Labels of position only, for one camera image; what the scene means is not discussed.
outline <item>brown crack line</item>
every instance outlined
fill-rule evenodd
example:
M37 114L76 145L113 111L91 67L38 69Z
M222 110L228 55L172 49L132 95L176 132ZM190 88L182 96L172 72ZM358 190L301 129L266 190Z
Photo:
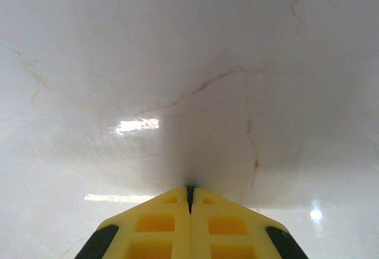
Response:
M204 108L204 109L200 109L200 110L196 110L196 111L193 111L193 112L190 112L188 114L183 114L183 115L174 115L175 117L189 117L189 116L192 116L192 115L195 115L195 114L200 114L200 113L205 113L206 111L209 111L210 109L214 108L214 107L217 107L217 106L220 106L220 105L225 105L224 102L219 102L219 103L215 103L215 104L212 104L210 106L208 106L207 108Z
M251 114L249 113L249 104L250 104L250 101L249 101L249 94L248 94L248 90L249 90L249 77L247 76L246 79L245 79L245 107L246 107L246 115L247 115L247 123L246 123L246 135L250 141L250 144L251 146L253 147L254 151L255 151L255 162L254 162L254 167L253 167L253 177L252 177L252 180L251 180L251 185L250 185L250 189L253 193L253 188L254 188L254 183L255 183L255 178L256 178L256 173L258 172L258 167L259 167L259 152L258 152L258 148L257 148L257 145L252 137L252 131L253 131L253 118L251 116Z
M293 33L294 36L299 34L301 32L301 28L304 25L304 20L302 17L298 14L298 6L304 2L305 0L294 0L291 4L291 14L293 17L297 19L297 26L296 26L296 31Z
M79 242L81 242L81 241L83 241L83 240L87 240L87 238L81 238L81 239L79 239L79 240L77 240L77 241L75 241L75 243L73 243L70 247L69 247L69 249L67 249L67 251L65 252L65 253L63 253L61 256L59 256L58 257L58 259L61 259L61 258L63 258L63 256L65 256L76 244L78 244Z
M303 1L304 0L295 0L291 4L291 8L290 8L291 13L297 19L298 23L297 23L296 31L293 32L290 37L297 36L298 34L300 34L301 28L302 28L302 26L304 24L304 20L301 18L301 16L298 14L298 11L297 11L298 6ZM267 70L269 68L269 64L279 54L280 49L281 49L281 42L279 42L279 45L270 54L268 54L267 57L264 59L264 67L261 68L261 69L247 70L247 69L243 68L242 66L236 66L235 68L229 69L228 71L226 71L224 73L221 73L220 75L217 75L215 77L212 77L212 78L208 79L205 83L203 83L199 87L195 88L195 90L182 94L178 99L176 99L175 101L173 101L171 103L167 103L167 104L163 104L163 105L158 105L158 106L155 106L155 107L147 108L147 109L144 109L144 110L142 110L142 111L140 111L140 112L138 112L136 114L133 114L132 116L133 117L137 117L137 116L140 116L140 115L143 115L143 114L153 113L153 112L157 112L157 111L161 111L161 110L164 110L164 109L167 109L167 108L174 107L174 106L178 105L179 103L183 102L184 100L186 100L187 98L189 98L189 97L191 97L191 96L193 96L195 94L198 94L198 93L204 91L210 85L218 82L219 80L221 80L223 78L226 78L228 76L231 76L231 75L235 75L235 74L240 74L240 73L246 74L246 75L250 75L250 74L265 74L265 75L294 74L294 75L298 75L299 77L302 77L305 72L300 72L300 73L299 72L267 72Z
M34 92L33 97L31 98L31 103L32 104L34 104L34 102L36 101L36 98L37 98L39 92L40 91L38 89Z
M24 57L24 55L20 51L13 49L12 47L8 46L7 44L4 44L4 43L1 43L1 44L19 56L20 57L20 61L21 61L21 65L23 66L23 68L25 69L25 71L34 80L36 80L38 83L42 84L45 88L47 88L51 92L56 93L57 95L62 96L65 99L67 99L71 104L75 105L76 107L79 107L79 108L81 108L83 110L94 111L96 113L99 113L99 110L97 110L96 108L93 108L93 106L91 106L91 105L89 105L89 104L87 104L85 102L82 102L80 100L77 100L77 99L71 97L70 95L68 95L67 93L65 93L61 88L59 88L59 87L57 87L55 85L50 84L45 79L45 77L43 75L41 75L41 74L33 71L32 68L38 64L37 60L35 60L35 59L33 59L33 60L26 59ZM34 102L34 100L36 99L36 96L38 95L38 93L39 93L39 90L36 90L35 93L34 93L34 95L33 95L33 97L32 97L32 102Z

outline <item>glossy white surface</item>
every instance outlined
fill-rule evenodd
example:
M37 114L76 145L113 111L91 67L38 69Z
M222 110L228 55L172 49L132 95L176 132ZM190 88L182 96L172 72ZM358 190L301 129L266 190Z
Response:
M195 183L374 258L378 1L0 0L1 257Z

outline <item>square recess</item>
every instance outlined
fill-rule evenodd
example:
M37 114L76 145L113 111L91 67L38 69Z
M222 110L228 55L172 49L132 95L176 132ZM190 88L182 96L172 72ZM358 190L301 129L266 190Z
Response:
M213 199L211 199L211 198L208 198L208 197L205 197L205 198L203 199L203 203L204 203L204 204L217 204L217 202L216 202L215 200L213 200Z
M178 202L178 198L176 196L170 197L165 200L166 204L172 204L172 203L177 203L177 202Z
M246 235L245 221L236 216L210 216L208 218L209 234Z
M211 244L211 259L256 259L253 246Z
M172 241L132 241L125 259L171 259Z
M137 224L137 232L165 232L175 230L173 215L144 215Z

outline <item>yellow honeycomb structure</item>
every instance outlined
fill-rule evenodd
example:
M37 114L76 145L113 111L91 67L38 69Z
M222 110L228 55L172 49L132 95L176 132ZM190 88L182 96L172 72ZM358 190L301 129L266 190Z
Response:
M76 259L306 259L280 223L181 187L105 220Z

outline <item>white tile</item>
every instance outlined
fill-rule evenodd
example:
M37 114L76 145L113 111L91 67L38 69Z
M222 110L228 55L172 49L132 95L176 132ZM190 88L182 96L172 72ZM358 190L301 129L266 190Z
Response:
M377 1L0 0L2 258L189 183L373 258Z

